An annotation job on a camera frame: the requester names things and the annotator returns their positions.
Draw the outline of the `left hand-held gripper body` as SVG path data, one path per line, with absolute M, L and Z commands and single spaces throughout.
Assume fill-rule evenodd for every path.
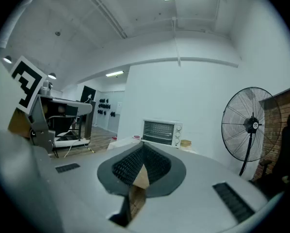
M 23 112 L 30 126 L 30 141 L 51 153 L 54 148 L 55 131 L 49 129 L 43 109 L 45 105 L 42 104 L 42 99 L 53 99 L 47 87 L 47 75 L 24 56 L 16 61 L 10 74 L 23 91 L 17 109 Z

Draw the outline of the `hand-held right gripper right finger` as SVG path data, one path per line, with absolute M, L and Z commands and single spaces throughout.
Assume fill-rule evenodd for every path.
M 250 182 L 221 163 L 195 153 L 158 146 L 186 167 L 181 185 L 170 195 L 147 198 L 126 227 L 129 233 L 221 233 L 238 225 L 213 186 L 227 183 L 257 212 L 267 199 Z

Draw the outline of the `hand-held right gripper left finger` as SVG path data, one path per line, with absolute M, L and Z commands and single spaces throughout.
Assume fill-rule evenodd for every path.
M 42 147 L 34 148 L 34 156 L 49 195 L 58 211 L 64 233 L 142 233 L 140 222 L 126 228 L 109 220 L 120 212 L 123 196 L 106 191 L 97 177 L 98 166 L 125 150 L 128 144 L 94 154 L 51 159 Z

